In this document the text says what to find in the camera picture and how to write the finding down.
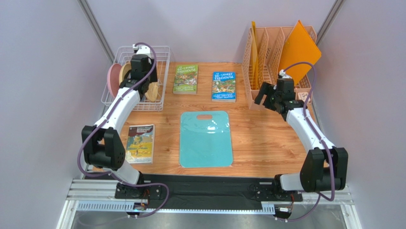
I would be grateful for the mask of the yellow bear plate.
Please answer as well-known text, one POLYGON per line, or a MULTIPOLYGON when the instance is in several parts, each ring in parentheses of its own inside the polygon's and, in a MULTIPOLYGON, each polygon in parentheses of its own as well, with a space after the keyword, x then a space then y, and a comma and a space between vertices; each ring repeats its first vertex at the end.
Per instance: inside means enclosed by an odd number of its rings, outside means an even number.
POLYGON ((152 82, 149 84, 148 90, 145 93, 145 97, 147 100, 150 102, 155 102, 157 97, 158 97, 158 91, 159 91, 159 84, 158 82, 152 82))

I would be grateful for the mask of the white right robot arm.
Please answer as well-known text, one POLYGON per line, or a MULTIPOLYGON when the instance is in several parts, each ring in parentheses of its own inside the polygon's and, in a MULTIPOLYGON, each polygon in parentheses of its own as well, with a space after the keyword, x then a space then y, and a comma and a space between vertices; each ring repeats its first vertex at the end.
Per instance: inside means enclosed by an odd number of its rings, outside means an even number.
POLYGON ((279 190, 318 193, 345 188, 348 152, 323 135, 305 102, 296 99, 293 79, 280 78, 275 85, 262 83, 254 103, 279 113, 307 152, 299 173, 275 176, 279 190))

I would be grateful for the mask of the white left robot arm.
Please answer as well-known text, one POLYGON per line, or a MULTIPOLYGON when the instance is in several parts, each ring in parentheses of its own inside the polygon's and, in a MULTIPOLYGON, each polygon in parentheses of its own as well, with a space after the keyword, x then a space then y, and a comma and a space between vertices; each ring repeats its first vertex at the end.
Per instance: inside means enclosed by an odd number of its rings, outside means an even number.
POLYGON ((140 188, 145 187, 143 174, 125 159, 126 151, 120 132, 133 108, 148 91, 150 76, 156 62, 146 54, 135 54, 131 59, 129 79, 124 79, 112 105, 93 126, 86 125, 81 132, 82 146, 79 157, 88 165, 106 169, 120 183, 140 188))

